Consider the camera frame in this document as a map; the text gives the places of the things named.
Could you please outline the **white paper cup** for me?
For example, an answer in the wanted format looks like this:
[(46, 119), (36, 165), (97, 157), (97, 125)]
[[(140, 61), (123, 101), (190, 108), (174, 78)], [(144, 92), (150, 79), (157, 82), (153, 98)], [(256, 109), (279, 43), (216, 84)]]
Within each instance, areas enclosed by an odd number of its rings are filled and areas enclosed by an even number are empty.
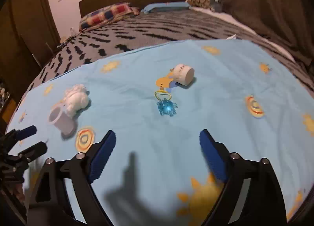
[(76, 123), (69, 117), (63, 107), (58, 105), (51, 109), (48, 121), (54, 125), (64, 136), (71, 136), (76, 129)]

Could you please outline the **dark wooden wardrobe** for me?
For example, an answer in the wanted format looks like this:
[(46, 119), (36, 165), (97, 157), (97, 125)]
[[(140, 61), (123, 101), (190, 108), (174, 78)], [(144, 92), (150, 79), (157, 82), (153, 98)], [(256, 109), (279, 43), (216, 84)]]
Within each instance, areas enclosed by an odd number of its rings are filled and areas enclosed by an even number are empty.
[(5, 0), (1, 8), (1, 79), (18, 103), (56, 52), (48, 0)]

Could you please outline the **blue flower hair clip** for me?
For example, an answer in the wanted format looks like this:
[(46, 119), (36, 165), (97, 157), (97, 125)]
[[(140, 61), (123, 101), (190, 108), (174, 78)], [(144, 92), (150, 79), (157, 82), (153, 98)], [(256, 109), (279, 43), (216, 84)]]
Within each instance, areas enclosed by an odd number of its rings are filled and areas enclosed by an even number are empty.
[(157, 90), (154, 96), (158, 100), (156, 104), (161, 116), (168, 115), (172, 117), (177, 113), (176, 108), (178, 108), (178, 106), (171, 100), (172, 96), (168, 91)]

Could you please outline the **light blue cartoon sheet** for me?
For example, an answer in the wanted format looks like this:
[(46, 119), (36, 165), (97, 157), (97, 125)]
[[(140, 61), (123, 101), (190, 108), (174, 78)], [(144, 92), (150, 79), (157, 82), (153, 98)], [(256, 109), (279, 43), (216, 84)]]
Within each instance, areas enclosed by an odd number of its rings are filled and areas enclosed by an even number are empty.
[[(188, 86), (173, 69), (195, 70)], [(48, 122), (66, 89), (83, 84), (90, 106), (77, 119), (95, 141), (108, 130), (115, 148), (93, 189), (115, 225), (194, 225), (186, 208), (209, 167), (199, 135), (207, 129), (231, 152), (268, 158), (293, 214), (313, 186), (313, 98), (296, 77), (257, 45), (243, 40), (182, 41), (140, 48), (81, 66), (32, 89), (9, 129), (37, 127), (12, 154), (39, 142), (47, 157), (71, 159), (75, 137), (64, 140)], [(177, 104), (161, 116), (155, 91)]]

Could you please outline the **small white jar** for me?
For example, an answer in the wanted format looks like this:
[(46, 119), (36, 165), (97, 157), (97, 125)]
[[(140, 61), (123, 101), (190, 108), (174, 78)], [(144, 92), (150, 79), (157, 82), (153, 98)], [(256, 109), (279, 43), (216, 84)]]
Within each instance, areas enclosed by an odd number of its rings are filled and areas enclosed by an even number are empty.
[(188, 86), (194, 78), (195, 70), (184, 64), (178, 64), (173, 69), (173, 80), (180, 85)]

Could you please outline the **plaid red blue pillow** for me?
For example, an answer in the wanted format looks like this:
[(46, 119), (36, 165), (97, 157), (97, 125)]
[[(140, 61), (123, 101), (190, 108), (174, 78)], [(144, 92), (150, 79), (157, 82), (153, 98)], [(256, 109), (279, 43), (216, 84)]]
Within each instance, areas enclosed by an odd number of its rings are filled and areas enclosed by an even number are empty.
[(83, 16), (79, 23), (79, 31), (115, 23), (131, 15), (139, 15), (139, 13), (140, 10), (131, 6), (129, 2), (116, 3)]

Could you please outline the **light blue pillow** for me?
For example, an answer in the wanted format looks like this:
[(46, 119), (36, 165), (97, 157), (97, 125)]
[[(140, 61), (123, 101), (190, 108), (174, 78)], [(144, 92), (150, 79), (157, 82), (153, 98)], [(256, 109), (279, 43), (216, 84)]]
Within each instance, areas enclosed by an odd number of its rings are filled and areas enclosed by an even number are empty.
[(150, 14), (153, 12), (167, 12), (189, 9), (190, 5), (187, 2), (167, 2), (167, 3), (152, 3), (145, 6), (141, 12)]

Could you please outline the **grey black patterned blanket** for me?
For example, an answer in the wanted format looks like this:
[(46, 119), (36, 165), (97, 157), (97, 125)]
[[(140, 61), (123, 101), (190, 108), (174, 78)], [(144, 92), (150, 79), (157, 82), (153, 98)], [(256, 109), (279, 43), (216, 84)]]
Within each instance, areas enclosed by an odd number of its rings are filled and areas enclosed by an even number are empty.
[(261, 47), (313, 93), (313, 78), (281, 49), (247, 27), (195, 10), (139, 14), (71, 38), (43, 67), (27, 91), (69, 70), (114, 54), (186, 39), (227, 39), (235, 35)]

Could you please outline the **brown curtain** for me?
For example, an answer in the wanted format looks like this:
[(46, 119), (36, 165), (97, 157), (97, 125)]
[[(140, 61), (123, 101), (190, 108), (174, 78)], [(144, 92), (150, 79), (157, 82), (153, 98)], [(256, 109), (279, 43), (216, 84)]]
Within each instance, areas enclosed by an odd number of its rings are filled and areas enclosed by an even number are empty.
[(313, 67), (313, 0), (221, 0), (224, 11)]

